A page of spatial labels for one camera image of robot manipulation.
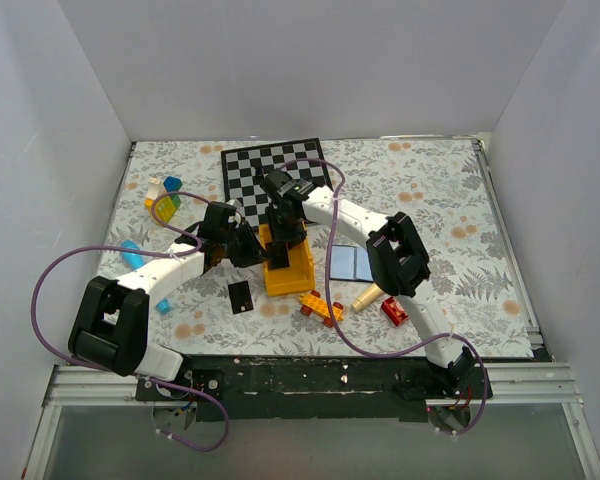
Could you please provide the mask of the black leather card holder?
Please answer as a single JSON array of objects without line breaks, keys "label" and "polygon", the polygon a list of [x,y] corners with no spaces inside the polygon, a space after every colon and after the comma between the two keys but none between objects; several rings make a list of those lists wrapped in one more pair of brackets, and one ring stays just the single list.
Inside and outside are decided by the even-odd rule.
[{"label": "black leather card holder", "polygon": [[360,246],[334,245],[331,250],[331,280],[372,283],[369,258]]}]

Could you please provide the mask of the yellow plastic bin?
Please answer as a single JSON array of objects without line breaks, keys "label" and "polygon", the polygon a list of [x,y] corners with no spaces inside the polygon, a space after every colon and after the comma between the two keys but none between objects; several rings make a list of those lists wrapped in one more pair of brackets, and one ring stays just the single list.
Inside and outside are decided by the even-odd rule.
[{"label": "yellow plastic bin", "polygon": [[315,288],[314,260],[309,247],[309,239],[289,249],[290,267],[280,270],[271,269],[271,243],[273,242],[269,226],[261,224],[258,227],[261,244],[270,254],[268,261],[263,263],[263,276],[267,294],[270,297],[302,293]]}]

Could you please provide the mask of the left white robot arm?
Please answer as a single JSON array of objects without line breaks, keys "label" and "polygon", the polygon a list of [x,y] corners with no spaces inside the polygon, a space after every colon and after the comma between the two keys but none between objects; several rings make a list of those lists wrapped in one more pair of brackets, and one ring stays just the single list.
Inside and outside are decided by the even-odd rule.
[{"label": "left white robot arm", "polygon": [[68,340],[69,351],[120,376],[140,374],[158,378],[158,387],[173,400],[185,398],[193,386],[183,369],[183,356],[149,340],[152,309],[172,291],[228,259],[238,268],[263,262],[266,251],[236,200],[211,202],[195,232],[178,237],[164,258],[115,279],[97,276],[85,290]]}]

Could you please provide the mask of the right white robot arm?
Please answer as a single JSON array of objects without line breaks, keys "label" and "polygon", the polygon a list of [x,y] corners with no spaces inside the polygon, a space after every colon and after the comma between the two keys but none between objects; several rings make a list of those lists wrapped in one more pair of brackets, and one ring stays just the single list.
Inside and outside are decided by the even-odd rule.
[{"label": "right white robot arm", "polygon": [[421,342],[394,353],[371,353],[344,343],[353,351],[378,359],[425,350],[434,389],[455,397],[468,388],[477,362],[475,349],[455,334],[430,282],[429,254],[411,220],[403,213],[376,213],[339,197],[338,189],[294,179],[281,169],[266,175],[261,188],[270,198],[267,215],[277,233],[288,233],[302,220],[330,228],[329,243],[339,233],[363,247],[373,281],[405,310]]}]

